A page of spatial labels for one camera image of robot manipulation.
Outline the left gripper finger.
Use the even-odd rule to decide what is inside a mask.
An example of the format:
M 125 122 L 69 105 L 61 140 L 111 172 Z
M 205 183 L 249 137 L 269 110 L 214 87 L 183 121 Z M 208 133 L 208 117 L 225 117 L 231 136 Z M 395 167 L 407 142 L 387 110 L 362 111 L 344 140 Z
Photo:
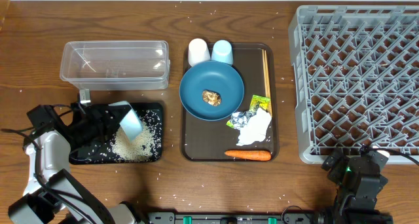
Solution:
M 130 105 L 95 104 L 88 107 L 88 116 L 97 121 L 121 121 L 131 109 Z
M 91 142 L 82 147 L 70 152 L 70 160 L 89 160 L 98 157 L 102 153 L 108 152 L 111 142 L 114 141 L 114 134 L 98 136 Z

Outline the light blue bowl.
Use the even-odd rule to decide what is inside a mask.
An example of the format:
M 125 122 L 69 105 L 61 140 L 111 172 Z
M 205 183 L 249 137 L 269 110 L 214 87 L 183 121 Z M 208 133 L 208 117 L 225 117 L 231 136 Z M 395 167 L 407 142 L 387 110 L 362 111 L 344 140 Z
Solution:
M 135 140 L 135 138 L 142 133 L 143 127 L 139 117 L 137 116 L 130 103 L 127 101 L 121 101 L 111 103 L 109 106 L 128 106 L 130 108 L 129 112 L 127 112 L 127 114 L 121 120 L 120 126 L 130 141 Z

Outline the dark blue plate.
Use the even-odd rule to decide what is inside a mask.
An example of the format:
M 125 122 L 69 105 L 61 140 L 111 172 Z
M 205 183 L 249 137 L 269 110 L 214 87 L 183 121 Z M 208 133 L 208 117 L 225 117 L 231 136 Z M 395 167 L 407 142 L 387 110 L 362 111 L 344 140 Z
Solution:
M 205 102 L 202 93 L 208 90 L 221 97 L 221 104 Z M 192 116 L 205 121 L 225 119 L 238 110 L 244 99 L 245 87 L 241 75 L 232 66 L 208 61 L 188 69 L 179 86 L 183 107 Z

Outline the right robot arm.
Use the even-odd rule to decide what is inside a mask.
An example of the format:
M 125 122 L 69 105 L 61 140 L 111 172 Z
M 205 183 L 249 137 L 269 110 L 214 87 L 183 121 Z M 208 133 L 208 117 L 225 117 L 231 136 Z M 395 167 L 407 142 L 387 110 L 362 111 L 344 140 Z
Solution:
M 377 195 L 388 183 L 381 171 L 390 154 L 363 151 L 357 157 L 346 156 L 336 148 L 323 162 L 327 178 L 337 185 L 333 205 L 314 214 L 312 223 L 392 224 L 393 217 L 375 209 Z

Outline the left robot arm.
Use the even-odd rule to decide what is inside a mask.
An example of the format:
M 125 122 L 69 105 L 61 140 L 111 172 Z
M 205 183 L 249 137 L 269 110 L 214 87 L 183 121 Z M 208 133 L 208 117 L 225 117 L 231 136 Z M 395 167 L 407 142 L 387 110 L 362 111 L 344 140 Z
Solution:
M 13 223 L 50 223 L 68 209 L 63 223 L 141 223 L 143 218 L 128 202 L 106 208 L 70 173 L 71 153 L 87 145 L 98 146 L 119 128 L 139 134 L 132 126 L 139 122 L 128 102 L 83 106 L 72 103 L 71 124 L 64 124 L 55 105 L 38 105 L 27 112 L 30 134 L 16 130 L 24 138 L 23 150 L 29 157 L 29 178 L 22 198 L 9 206 Z

